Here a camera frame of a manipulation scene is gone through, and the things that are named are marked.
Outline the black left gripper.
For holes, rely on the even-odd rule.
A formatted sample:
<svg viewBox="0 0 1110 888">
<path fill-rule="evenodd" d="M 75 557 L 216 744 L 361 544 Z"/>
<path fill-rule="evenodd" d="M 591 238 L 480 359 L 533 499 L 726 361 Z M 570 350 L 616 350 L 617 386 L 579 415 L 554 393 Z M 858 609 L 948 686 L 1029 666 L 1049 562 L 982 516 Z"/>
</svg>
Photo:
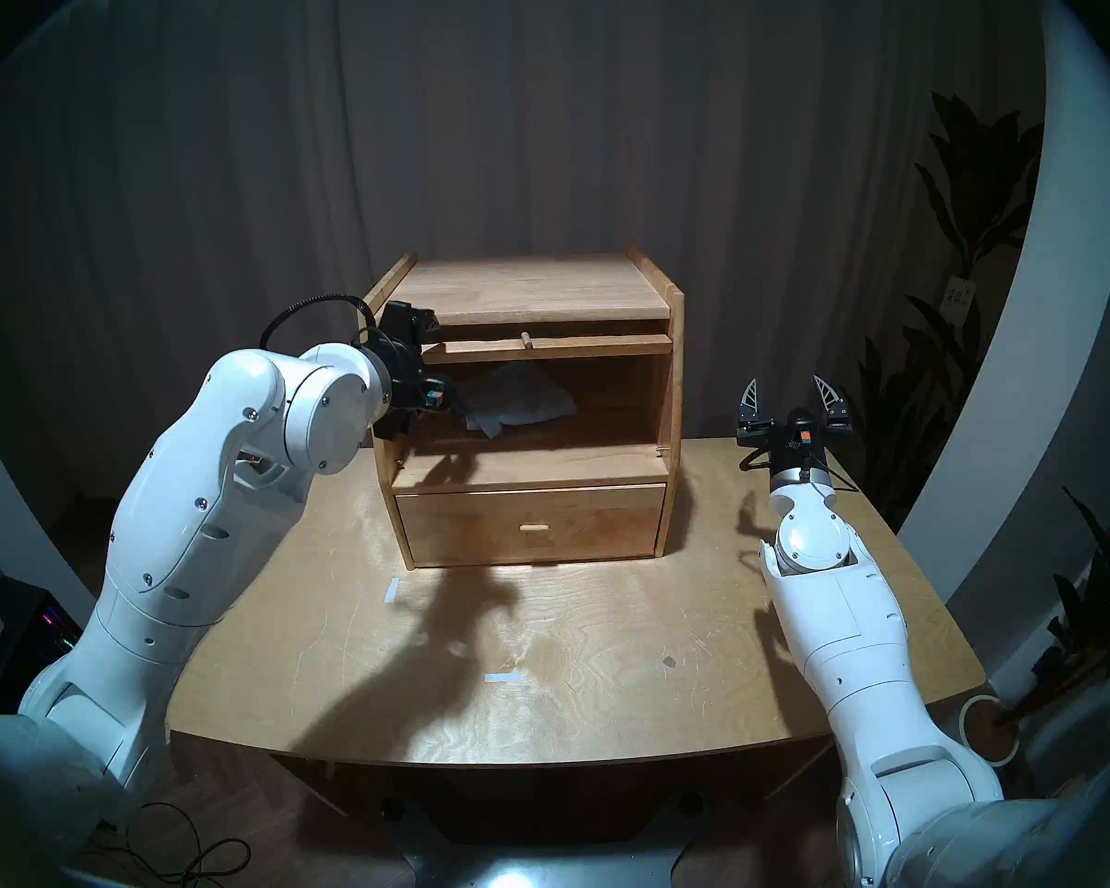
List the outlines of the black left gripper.
<svg viewBox="0 0 1110 888">
<path fill-rule="evenodd" d="M 389 301 L 381 311 L 380 360 L 389 370 L 387 413 L 375 421 L 375 438 L 395 440 L 418 427 L 422 413 L 457 411 L 457 389 L 447 376 L 428 370 L 422 357 L 438 335 L 432 309 Z"/>
</svg>

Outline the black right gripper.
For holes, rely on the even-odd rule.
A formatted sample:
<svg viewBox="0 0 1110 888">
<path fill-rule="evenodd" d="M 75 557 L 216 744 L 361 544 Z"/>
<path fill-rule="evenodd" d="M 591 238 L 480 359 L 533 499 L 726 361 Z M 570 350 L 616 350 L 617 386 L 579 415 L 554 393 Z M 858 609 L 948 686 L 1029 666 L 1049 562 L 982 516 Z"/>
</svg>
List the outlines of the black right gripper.
<svg viewBox="0 0 1110 888">
<path fill-rule="evenodd" d="M 793 408 L 786 418 L 774 421 L 769 433 L 771 475 L 788 470 L 827 471 L 826 431 L 852 431 L 852 418 L 846 398 L 827 381 L 815 374 L 825 413 L 825 425 L 810 408 Z M 739 431 L 767 431 L 773 417 L 761 414 L 758 381 L 751 379 L 741 393 Z"/>
</svg>

